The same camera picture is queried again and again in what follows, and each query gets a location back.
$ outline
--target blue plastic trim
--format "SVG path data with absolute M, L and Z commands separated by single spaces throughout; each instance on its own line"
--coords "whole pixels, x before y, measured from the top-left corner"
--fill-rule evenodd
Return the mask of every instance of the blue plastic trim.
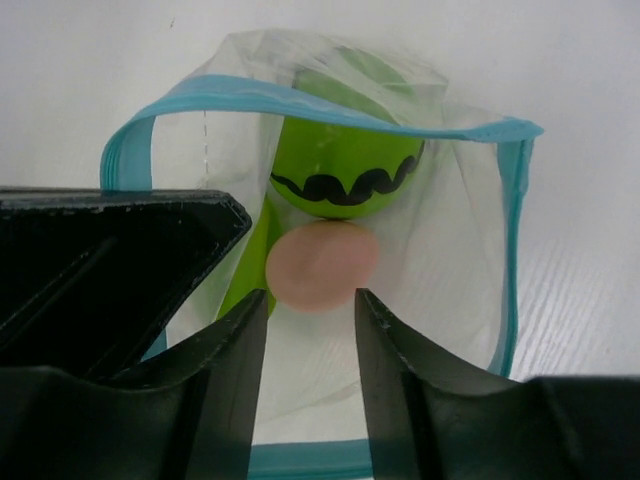
M 203 75 L 183 80 L 163 98 L 143 108 L 116 132 L 107 143 L 102 157 L 103 187 L 129 190 L 144 184 L 151 188 L 149 147 L 155 117 L 202 110 L 271 113 L 398 135 L 483 143 L 527 140 L 542 133 L 542 129 L 534 123 L 516 118 L 460 130 L 404 127 L 290 87 L 251 78 Z
M 498 144 L 498 170 L 502 178 L 505 215 L 505 288 L 498 345 L 488 370 L 508 377 L 518 340 L 518 232 L 522 201 L 529 187 L 533 140 Z
M 515 118 L 461 130 L 403 127 L 286 86 L 240 77 L 205 75 L 184 80 L 163 98 L 142 109 L 115 133 L 102 156 L 102 188 L 150 190 L 151 137 L 155 118 L 158 115 L 203 110 L 270 113 L 398 135 L 499 144 L 498 165 L 504 185 L 509 267 L 503 299 L 506 314 L 503 315 L 500 339 L 490 370 L 508 375 L 517 335 L 517 227 L 526 190 L 526 172 L 532 146 L 530 140 L 543 132 L 540 127 Z M 347 480 L 372 475 L 366 439 L 256 446 L 251 459 L 250 477 L 255 479 Z
M 251 480 L 352 480 L 371 477 L 373 469 L 368 440 L 255 445 L 251 451 Z

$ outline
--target plastic bag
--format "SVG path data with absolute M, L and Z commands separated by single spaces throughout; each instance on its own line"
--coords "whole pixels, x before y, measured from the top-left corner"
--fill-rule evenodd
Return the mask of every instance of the plastic bag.
M 337 129 L 343 146 L 332 169 L 348 178 L 345 184 L 376 168 L 393 183 L 405 158 L 394 151 L 419 152 L 404 181 L 372 192 L 367 205 L 346 208 L 344 216 L 371 229 L 381 245 L 368 287 L 445 348 L 508 375 L 517 334 L 518 221 L 541 129 L 449 103 L 446 89 L 428 65 L 392 51 L 297 31 L 254 31 L 227 37 L 211 60 L 122 127 L 105 148 L 103 188 L 219 189 L 254 220 L 251 236 L 172 320 L 168 344 L 264 285 L 256 266 L 263 267 L 269 246 L 314 218 L 290 201 L 293 190 L 272 172 L 284 165 L 301 177 L 290 183 L 302 189 L 305 159 L 321 148 L 314 135 Z M 289 138 L 293 150 L 281 155 L 287 129 L 305 141 Z M 388 165 L 380 163 L 381 149 Z M 305 202 L 307 211 L 327 215 L 326 208 L 313 211 L 317 200 Z M 252 475 L 370 475 L 353 304 L 304 315 L 272 307 L 254 443 L 277 445 L 254 448 Z

